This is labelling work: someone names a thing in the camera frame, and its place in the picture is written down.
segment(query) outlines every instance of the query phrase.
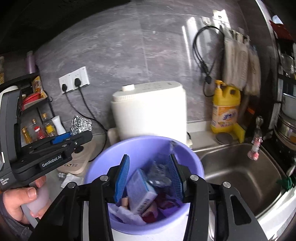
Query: label sticker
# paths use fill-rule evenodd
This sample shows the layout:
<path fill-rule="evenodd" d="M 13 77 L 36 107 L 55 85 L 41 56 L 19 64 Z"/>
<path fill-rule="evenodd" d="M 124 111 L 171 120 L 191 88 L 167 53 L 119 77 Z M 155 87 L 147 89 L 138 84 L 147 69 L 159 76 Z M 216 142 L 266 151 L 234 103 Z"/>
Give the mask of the label sticker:
<path fill-rule="evenodd" d="M 56 164 L 59 161 L 62 161 L 63 157 L 61 154 L 53 157 L 51 160 L 43 161 L 39 163 L 39 166 L 42 170 L 49 168 L 50 166 Z"/>
<path fill-rule="evenodd" d="M 228 127 L 237 121 L 238 106 L 213 106 L 212 126 Z"/>

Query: faucet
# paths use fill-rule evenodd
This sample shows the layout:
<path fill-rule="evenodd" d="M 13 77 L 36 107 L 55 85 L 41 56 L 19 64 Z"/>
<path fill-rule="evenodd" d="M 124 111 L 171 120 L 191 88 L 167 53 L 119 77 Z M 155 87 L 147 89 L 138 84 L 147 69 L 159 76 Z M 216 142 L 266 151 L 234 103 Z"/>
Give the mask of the faucet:
<path fill-rule="evenodd" d="M 252 148 L 251 150 L 248 152 L 248 158 L 250 158 L 251 160 L 257 161 L 259 158 L 259 148 L 261 143 L 263 142 L 263 135 L 262 135 L 262 131 L 261 131 L 261 126 L 263 124 L 263 118 L 261 116 L 257 116 L 256 118 L 256 129 L 254 131 L 254 137 L 252 140 Z"/>

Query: condiment bottle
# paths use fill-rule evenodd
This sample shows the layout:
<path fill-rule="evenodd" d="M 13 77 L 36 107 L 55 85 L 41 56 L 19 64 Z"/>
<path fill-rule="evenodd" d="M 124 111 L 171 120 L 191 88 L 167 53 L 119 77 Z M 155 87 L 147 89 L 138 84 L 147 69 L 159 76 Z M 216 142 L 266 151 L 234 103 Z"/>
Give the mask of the condiment bottle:
<path fill-rule="evenodd" d="M 28 130 L 27 130 L 26 127 L 22 128 L 22 134 L 24 135 L 25 142 L 26 142 L 27 144 L 30 144 L 30 143 L 33 142 L 33 141 L 32 141 L 32 138 L 31 138 L 31 136 L 30 136 L 30 134 L 29 134 L 29 132 L 28 132 Z"/>
<path fill-rule="evenodd" d="M 42 118 L 43 118 L 43 125 L 45 127 L 45 130 L 46 130 L 46 133 L 48 134 L 48 136 L 50 136 L 50 137 L 57 136 L 57 131 L 55 129 L 55 126 L 54 126 L 52 120 L 50 118 L 47 118 L 46 113 L 42 114 Z"/>
<path fill-rule="evenodd" d="M 46 138 L 47 136 L 46 136 L 45 132 L 42 130 L 42 128 L 40 126 L 37 125 L 36 119 L 33 119 L 32 123 L 34 124 L 34 131 L 36 133 L 37 140 L 41 140 L 43 138 Z"/>

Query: trash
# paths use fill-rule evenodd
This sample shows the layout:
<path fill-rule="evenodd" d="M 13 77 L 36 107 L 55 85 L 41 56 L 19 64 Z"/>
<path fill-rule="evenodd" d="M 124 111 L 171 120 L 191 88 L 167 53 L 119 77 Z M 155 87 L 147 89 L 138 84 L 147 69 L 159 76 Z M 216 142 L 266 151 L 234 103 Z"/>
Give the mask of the trash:
<path fill-rule="evenodd" d="M 143 170 L 139 168 L 127 182 L 126 192 L 133 214 L 142 214 L 157 196 L 154 188 L 146 181 Z"/>
<path fill-rule="evenodd" d="M 122 207 L 128 209 L 128 197 L 123 197 L 123 198 L 121 199 L 121 205 L 120 205 L 120 206 L 122 206 Z"/>
<path fill-rule="evenodd" d="M 81 185 L 83 183 L 83 177 L 77 177 L 71 173 L 68 173 L 65 180 L 61 184 L 61 188 L 64 188 L 69 182 L 75 182 L 77 185 Z"/>
<path fill-rule="evenodd" d="M 61 179 L 65 179 L 66 176 L 67 176 L 67 173 L 59 172 L 59 173 L 57 174 L 57 176 L 58 176 L 59 178 L 61 178 Z"/>
<path fill-rule="evenodd" d="M 116 204 L 109 205 L 109 212 L 118 217 L 123 223 L 143 226 L 146 223 L 140 215 L 133 214 L 130 210 L 123 206 L 117 207 Z"/>
<path fill-rule="evenodd" d="M 164 188 L 172 185 L 168 177 L 169 171 L 167 165 L 157 164 L 153 161 L 152 166 L 147 174 L 147 181 L 153 187 Z"/>
<path fill-rule="evenodd" d="M 71 135 L 76 135 L 84 131 L 92 131 L 91 120 L 75 115 L 71 123 Z"/>
<path fill-rule="evenodd" d="M 182 205 L 182 202 L 179 199 L 171 197 L 165 192 L 158 194 L 158 196 L 155 198 L 155 203 L 157 204 L 159 211 L 165 217 L 172 215 Z"/>
<path fill-rule="evenodd" d="M 178 143 L 175 141 L 170 141 L 170 153 L 174 153 L 175 147 L 178 146 Z"/>
<path fill-rule="evenodd" d="M 146 223 L 154 223 L 158 217 L 158 210 L 156 202 L 153 202 L 147 210 L 142 214 L 142 219 Z"/>

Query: aluminum foil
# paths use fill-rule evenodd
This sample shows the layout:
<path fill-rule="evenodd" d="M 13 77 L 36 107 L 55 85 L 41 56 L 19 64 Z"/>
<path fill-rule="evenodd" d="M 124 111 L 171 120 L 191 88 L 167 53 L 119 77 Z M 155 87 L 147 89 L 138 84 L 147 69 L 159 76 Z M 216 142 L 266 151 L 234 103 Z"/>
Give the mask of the aluminum foil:
<path fill-rule="evenodd" d="M 92 131 L 91 120 L 75 115 L 71 124 L 71 135 L 76 135 L 83 131 Z"/>

